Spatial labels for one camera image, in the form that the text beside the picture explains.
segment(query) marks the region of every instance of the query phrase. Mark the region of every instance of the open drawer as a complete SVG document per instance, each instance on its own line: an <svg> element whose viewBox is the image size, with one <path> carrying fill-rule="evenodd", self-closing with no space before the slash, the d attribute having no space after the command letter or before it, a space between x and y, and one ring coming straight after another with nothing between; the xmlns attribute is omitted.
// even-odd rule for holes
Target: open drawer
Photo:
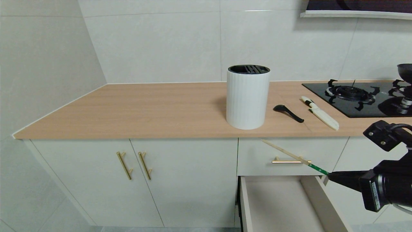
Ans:
<svg viewBox="0 0 412 232"><path fill-rule="evenodd" d="M352 232L318 176L241 176L242 232Z"/></svg>

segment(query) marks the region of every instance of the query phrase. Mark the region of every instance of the gold handle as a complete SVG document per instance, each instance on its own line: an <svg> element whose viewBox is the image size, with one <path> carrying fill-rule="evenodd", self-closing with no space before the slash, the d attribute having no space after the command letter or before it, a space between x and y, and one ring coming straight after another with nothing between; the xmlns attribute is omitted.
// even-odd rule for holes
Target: gold handle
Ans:
<svg viewBox="0 0 412 232"><path fill-rule="evenodd" d="M279 156L275 157L275 160L272 161L272 163L302 163L299 160L279 160Z"/></svg>
<svg viewBox="0 0 412 232"><path fill-rule="evenodd" d="M146 155L146 152L143 152L143 153L142 153L142 152L139 152L139 157L140 157L140 160L142 161L143 168L144 168L145 171L146 171L147 178L148 178L149 180L151 180L151 178L150 178L150 173L152 172L152 169L147 170L146 163L145 163L145 160L144 160L145 155Z"/></svg>
<svg viewBox="0 0 412 232"><path fill-rule="evenodd" d="M126 165L124 164L124 161L123 161L123 159L122 159L122 158L126 155L126 152L123 152L123 153L121 153L121 154L120 154L120 152L117 152L116 154L117 154L117 157L118 157L119 160L120 160L120 163L121 163L122 166L123 166L124 171L126 172L127 178L129 178L129 180L131 180L130 174L131 174L131 172L133 172L133 168L131 168L131 169L128 171L127 168L126 168Z"/></svg>

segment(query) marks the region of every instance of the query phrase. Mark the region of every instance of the drawer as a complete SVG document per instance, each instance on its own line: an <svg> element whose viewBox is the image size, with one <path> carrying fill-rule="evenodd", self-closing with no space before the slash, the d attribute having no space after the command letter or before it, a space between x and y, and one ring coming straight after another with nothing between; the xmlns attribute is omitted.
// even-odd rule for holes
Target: drawer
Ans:
<svg viewBox="0 0 412 232"><path fill-rule="evenodd" d="M352 232L318 176L241 176L243 232Z"/></svg>
<svg viewBox="0 0 412 232"><path fill-rule="evenodd" d="M319 175L301 163L272 163L293 160L288 155L261 141L263 138L239 138L238 176L250 175ZM335 138L264 138L269 142L312 161L326 171L332 171L348 137Z"/></svg>

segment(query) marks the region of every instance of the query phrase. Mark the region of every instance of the black utensil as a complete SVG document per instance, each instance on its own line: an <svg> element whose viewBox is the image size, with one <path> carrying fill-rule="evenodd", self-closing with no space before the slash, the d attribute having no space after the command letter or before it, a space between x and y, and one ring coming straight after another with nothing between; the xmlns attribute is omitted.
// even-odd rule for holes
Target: black utensil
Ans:
<svg viewBox="0 0 412 232"><path fill-rule="evenodd" d="M412 84L412 64L398 64L399 76L409 84Z"/></svg>
<svg viewBox="0 0 412 232"><path fill-rule="evenodd" d="M303 123L304 119L299 118L296 114L292 113L285 105L277 105L273 108L274 111L277 112L286 112L288 113L293 119L295 119L299 123Z"/></svg>

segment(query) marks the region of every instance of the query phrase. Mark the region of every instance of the wooden stick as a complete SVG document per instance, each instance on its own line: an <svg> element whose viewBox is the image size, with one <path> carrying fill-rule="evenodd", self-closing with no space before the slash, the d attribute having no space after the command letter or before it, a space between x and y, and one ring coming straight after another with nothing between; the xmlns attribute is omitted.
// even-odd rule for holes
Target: wooden stick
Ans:
<svg viewBox="0 0 412 232"><path fill-rule="evenodd" d="M294 155L294 154L286 151L285 149L283 149L283 148L281 148L281 147L278 147L278 146L270 143L270 142L267 141L267 140L262 140L262 141L263 141L264 143L266 143L267 145L269 145L269 146L271 146L271 147L273 147L273 148L276 148L277 150L279 150L279 151L287 154L288 156L290 156L290 157L292 157L292 158L294 158L294 159L297 159L297 160L299 160L300 162L302 162L302 163L304 163L304 164L306 164L306 165L308 165L308 166L310 165L310 163L309 163L308 161L306 161L306 160L304 160L304 159L302 159L302 158L300 158L300 157L298 157L298 156L296 156L296 155Z"/></svg>

